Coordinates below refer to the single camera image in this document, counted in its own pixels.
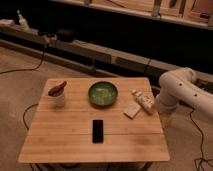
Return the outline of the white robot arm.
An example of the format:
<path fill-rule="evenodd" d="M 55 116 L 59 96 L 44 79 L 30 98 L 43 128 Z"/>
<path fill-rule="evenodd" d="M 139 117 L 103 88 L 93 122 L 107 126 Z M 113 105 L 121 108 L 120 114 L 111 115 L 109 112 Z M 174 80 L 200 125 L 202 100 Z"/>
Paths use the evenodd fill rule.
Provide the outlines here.
<path fill-rule="evenodd" d="M 213 94 L 198 88 L 196 81 L 196 72 L 188 67 L 171 70 L 160 76 L 161 89 L 155 98 L 155 108 L 163 128 L 170 124 L 180 101 L 213 119 Z"/>

